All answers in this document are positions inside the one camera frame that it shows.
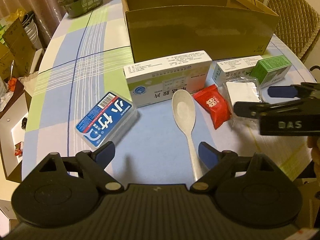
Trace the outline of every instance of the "blue circular logo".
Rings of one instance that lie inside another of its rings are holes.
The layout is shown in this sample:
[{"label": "blue circular logo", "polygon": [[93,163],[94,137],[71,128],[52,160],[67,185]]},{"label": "blue circular logo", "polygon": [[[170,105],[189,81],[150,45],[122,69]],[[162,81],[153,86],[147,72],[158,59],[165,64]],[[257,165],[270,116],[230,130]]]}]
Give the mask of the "blue circular logo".
[{"label": "blue circular logo", "polygon": [[144,86],[136,87],[133,91],[135,95],[142,95],[147,91],[147,89]]}]

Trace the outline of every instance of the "spoon handle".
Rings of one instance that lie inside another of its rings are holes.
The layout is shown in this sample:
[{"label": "spoon handle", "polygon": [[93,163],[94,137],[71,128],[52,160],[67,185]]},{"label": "spoon handle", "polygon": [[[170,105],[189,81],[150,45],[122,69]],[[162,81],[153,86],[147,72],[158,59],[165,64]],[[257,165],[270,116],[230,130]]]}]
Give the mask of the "spoon handle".
[{"label": "spoon handle", "polygon": [[192,165],[192,171],[193,171],[193,177],[195,181],[200,179],[202,177],[202,171],[199,163],[199,158],[196,153],[195,146],[192,141],[191,135],[187,135],[188,140],[188,146],[189,146],[189,152],[190,152],[190,158],[191,158],[191,165]]}]

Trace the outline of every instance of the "human hand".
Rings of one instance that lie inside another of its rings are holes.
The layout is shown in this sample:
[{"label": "human hand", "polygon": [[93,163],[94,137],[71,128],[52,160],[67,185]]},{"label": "human hand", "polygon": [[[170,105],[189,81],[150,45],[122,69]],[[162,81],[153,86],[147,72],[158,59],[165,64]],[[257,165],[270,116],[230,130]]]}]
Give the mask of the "human hand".
[{"label": "human hand", "polygon": [[317,145],[319,137],[318,136],[309,136],[307,145],[308,148],[312,148],[311,157],[313,162],[315,163],[314,170],[318,179],[320,179],[320,150]]}]

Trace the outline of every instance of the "white das lettering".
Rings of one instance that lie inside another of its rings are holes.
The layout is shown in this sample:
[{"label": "white das lettering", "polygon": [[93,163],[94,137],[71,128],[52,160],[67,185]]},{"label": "white das lettering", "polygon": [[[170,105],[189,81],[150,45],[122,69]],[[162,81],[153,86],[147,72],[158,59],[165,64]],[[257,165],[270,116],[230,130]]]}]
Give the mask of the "white das lettering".
[{"label": "white das lettering", "polygon": [[278,122],[279,128],[280,129],[300,129],[302,128],[302,121],[297,121],[293,124],[293,122]]}]

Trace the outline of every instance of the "tablecloth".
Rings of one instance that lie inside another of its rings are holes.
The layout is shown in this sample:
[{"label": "tablecloth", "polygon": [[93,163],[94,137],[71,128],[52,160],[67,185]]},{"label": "tablecloth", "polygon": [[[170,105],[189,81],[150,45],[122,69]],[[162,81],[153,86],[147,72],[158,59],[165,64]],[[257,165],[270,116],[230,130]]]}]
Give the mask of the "tablecloth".
[{"label": "tablecloth", "polygon": [[[285,79],[277,85],[314,82],[298,58],[273,36],[264,57],[284,54],[292,62]],[[76,124],[113,90],[130,99],[122,67],[132,64],[132,52],[120,0],[106,0],[102,7],[76,18],[65,15],[42,60],[28,116],[22,176],[49,152],[74,156],[89,147],[75,133]],[[213,84],[215,62],[206,85]],[[267,102],[283,101],[270,98]],[[138,109],[140,117],[118,145],[106,168],[121,183],[193,183],[185,136],[176,126],[171,100]],[[218,150],[242,156],[264,152],[294,179],[310,162],[305,137],[260,136],[258,131],[231,129],[225,122],[215,130],[209,114],[196,103],[195,146],[205,141]]]}]

